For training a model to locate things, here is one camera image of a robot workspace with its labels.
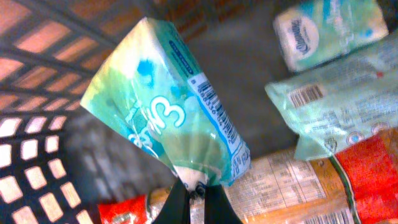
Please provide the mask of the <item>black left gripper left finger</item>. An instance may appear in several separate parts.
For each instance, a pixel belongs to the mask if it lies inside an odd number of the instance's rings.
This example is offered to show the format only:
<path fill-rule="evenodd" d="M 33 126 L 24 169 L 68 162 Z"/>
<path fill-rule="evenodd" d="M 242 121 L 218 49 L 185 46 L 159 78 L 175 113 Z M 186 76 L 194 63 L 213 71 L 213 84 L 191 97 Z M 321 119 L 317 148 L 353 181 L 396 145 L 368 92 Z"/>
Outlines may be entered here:
<path fill-rule="evenodd" d="M 152 224 L 190 224 L 190 193 L 180 179 Z"/>

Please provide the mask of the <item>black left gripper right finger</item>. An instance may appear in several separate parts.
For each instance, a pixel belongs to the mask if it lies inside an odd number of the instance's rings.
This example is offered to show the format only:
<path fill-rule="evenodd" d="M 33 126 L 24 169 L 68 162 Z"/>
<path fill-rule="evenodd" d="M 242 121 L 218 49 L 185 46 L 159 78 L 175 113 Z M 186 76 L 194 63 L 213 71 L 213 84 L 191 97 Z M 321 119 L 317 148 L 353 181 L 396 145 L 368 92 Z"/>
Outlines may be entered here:
<path fill-rule="evenodd" d="M 207 187 L 205 190 L 204 224 L 243 224 L 221 185 Z"/>

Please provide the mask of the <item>green tissue pack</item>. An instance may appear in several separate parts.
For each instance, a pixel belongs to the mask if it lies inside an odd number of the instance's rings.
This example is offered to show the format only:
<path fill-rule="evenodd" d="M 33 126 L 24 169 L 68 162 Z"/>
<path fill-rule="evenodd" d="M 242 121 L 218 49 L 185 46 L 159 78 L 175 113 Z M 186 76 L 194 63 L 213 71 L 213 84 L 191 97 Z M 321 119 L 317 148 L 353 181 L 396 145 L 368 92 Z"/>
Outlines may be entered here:
<path fill-rule="evenodd" d="M 374 0 L 317 0 L 276 16 L 274 29 L 291 72 L 301 72 L 389 34 Z"/>
<path fill-rule="evenodd" d="M 171 22 L 141 19 L 80 103 L 165 164 L 188 190 L 231 185 L 251 165 L 247 144 Z"/>

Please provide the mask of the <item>orange red snack bag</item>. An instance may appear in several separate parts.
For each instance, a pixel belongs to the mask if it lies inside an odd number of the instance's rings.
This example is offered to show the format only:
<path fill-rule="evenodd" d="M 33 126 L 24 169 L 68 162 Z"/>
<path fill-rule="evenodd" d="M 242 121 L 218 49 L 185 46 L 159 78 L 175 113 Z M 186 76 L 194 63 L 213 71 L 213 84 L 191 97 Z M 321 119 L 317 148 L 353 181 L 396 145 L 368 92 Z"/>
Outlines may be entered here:
<path fill-rule="evenodd" d="M 397 130 L 313 161 L 256 159 L 225 194 L 243 223 L 396 223 Z"/>

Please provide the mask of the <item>mint green wipes pack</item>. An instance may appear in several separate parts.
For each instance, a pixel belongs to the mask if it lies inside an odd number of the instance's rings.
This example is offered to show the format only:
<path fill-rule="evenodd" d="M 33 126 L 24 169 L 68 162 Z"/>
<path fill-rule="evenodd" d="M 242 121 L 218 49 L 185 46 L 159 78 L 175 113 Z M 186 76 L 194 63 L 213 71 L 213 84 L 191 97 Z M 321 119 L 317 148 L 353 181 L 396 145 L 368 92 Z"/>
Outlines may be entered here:
<path fill-rule="evenodd" d="M 299 135 L 295 158 L 344 151 L 397 126 L 397 33 L 265 91 Z"/>

